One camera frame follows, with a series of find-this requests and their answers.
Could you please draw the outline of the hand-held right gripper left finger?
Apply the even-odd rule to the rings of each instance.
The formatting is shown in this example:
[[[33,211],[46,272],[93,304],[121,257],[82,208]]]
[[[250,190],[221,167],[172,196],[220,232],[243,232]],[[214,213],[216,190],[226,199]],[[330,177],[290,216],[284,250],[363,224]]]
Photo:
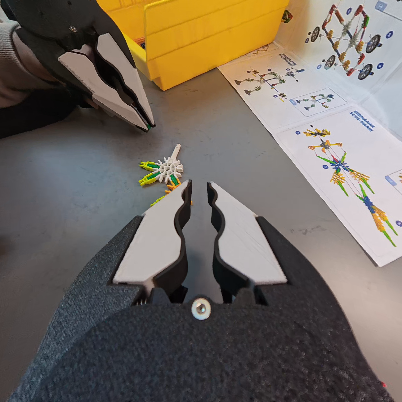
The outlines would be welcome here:
[[[191,191],[192,181],[186,180],[142,214],[113,284],[157,286],[157,276],[179,262],[185,251],[182,228],[191,211]]]

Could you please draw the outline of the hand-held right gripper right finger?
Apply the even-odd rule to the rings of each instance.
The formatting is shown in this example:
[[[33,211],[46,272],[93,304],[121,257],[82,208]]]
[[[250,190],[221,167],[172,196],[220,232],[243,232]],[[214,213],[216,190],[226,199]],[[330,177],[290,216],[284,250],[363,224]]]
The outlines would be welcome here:
[[[214,182],[207,185],[211,222],[217,231],[213,272],[220,286],[284,284],[287,278],[258,216]]]

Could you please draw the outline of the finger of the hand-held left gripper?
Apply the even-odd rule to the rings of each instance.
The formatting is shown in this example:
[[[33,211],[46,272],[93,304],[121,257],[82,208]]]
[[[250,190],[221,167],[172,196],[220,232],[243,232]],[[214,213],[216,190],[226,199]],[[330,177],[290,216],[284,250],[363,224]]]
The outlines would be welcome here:
[[[119,96],[110,78],[111,67],[97,55],[96,50],[97,47],[94,55],[98,56],[98,61],[95,63],[82,50],[66,52],[59,56],[58,61],[89,90],[94,103],[125,122],[143,131],[149,131],[146,122],[130,105],[131,101],[126,103]]]
[[[96,52],[111,67],[110,78],[122,100],[126,103],[130,100],[130,105],[137,110],[146,124],[154,128],[156,124],[153,113],[138,70],[109,33],[98,37]]]

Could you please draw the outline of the white snowflake connector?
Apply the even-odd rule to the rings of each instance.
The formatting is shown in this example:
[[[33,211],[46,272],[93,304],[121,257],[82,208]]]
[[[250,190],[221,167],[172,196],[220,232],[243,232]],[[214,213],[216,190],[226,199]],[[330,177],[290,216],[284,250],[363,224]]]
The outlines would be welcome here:
[[[158,173],[156,179],[161,183],[164,181],[165,184],[168,181],[173,183],[173,179],[179,179],[181,177],[181,173],[184,172],[183,165],[176,158],[168,157],[164,158],[164,162],[161,163],[159,160],[159,168],[155,171]]]

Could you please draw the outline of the person's beige knit top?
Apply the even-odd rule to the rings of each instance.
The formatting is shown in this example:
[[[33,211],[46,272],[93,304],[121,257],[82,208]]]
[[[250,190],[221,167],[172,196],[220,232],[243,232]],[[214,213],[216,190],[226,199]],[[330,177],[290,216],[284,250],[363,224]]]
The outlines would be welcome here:
[[[17,22],[0,23],[0,108],[16,106],[39,90],[66,92],[19,38],[19,28]]]

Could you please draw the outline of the yellow box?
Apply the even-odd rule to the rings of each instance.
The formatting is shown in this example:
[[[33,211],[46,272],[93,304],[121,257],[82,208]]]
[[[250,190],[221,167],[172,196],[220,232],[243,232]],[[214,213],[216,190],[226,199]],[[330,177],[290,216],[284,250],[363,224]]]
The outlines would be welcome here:
[[[98,0],[167,90],[274,41],[288,0]]]

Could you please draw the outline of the printed instruction sheet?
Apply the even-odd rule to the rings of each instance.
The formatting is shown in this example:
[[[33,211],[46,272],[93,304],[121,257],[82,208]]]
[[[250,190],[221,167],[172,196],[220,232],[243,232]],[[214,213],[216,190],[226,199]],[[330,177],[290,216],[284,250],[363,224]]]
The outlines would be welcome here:
[[[219,67],[379,267],[401,257],[401,1],[289,1]]]

